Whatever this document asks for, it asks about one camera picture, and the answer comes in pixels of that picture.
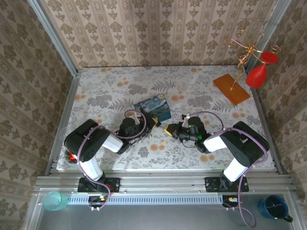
wooden board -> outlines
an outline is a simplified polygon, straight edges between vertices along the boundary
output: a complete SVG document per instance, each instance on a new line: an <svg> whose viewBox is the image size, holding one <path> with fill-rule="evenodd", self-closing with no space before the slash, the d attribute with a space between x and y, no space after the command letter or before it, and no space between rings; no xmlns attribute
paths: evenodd
<svg viewBox="0 0 307 230"><path fill-rule="evenodd" d="M236 106L250 98L250 95L237 82L232 90L230 90L234 81L235 80L229 74L226 74L215 79L213 83L227 97L231 104Z"/></svg>

clear cup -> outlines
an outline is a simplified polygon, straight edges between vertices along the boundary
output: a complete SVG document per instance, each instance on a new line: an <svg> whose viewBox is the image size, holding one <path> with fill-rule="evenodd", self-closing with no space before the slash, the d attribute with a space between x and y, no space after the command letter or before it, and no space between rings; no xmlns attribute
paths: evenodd
<svg viewBox="0 0 307 230"><path fill-rule="evenodd" d="M66 208L68 205L68 197L53 191L48 193L43 201L44 209L48 211L58 211Z"/></svg>

wall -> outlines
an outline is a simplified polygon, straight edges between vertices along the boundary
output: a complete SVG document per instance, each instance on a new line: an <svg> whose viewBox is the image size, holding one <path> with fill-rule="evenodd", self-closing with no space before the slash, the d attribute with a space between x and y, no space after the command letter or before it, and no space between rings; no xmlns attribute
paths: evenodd
<svg viewBox="0 0 307 230"><path fill-rule="evenodd" d="M45 172L71 75L26 1L0 1L0 28L0 230L14 230Z"/></svg>
<svg viewBox="0 0 307 230"><path fill-rule="evenodd" d="M280 61L268 68L260 95L281 163L293 175L307 216L307 1L292 0L273 44L282 48Z"/></svg>
<svg viewBox="0 0 307 230"><path fill-rule="evenodd" d="M254 36L277 0L41 0L78 68L234 65L238 29Z"/></svg>

starry night box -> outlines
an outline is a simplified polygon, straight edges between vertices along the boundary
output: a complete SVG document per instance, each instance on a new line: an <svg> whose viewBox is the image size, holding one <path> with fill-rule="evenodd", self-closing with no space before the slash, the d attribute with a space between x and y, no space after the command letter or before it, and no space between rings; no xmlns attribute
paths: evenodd
<svg viewBox="0 0 307 230"><path fill-rule="evenodd" d="M143 111L149 116L157 117L159 122L171 118L169 106L163 94L159 94L142 102L136 103L134 108L136 110L140 110L142 108Z"/></svg>

floral tablecloth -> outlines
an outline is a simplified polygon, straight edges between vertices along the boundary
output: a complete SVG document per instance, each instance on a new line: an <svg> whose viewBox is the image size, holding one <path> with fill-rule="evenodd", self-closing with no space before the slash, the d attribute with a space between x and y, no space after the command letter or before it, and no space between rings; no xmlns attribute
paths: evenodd
<svg viewBox="0 0 307 230"><path fill-rule="evenodd" d="M202 154L196 148L185 148L163 128L180 121L181 114L197 111L216 113L231 127L242 120L263 134L259 115L243 76L239 84L251 98L234 107L214 86L213 80L229 73L235 77L236 66L124 67L87 68L82 70L66 135L91 118L110 130L119 129L124 111L154 95L164 94L172 118L162 122L150 136L134 144L122 155L101 148L97 159L103 169L224 169L233 159L227 149ZM202 114L208 132L221 128L218 119ZM76 169L68 164L62 148L57 169ZM256 168L273 169L271 155Z"/></svg>

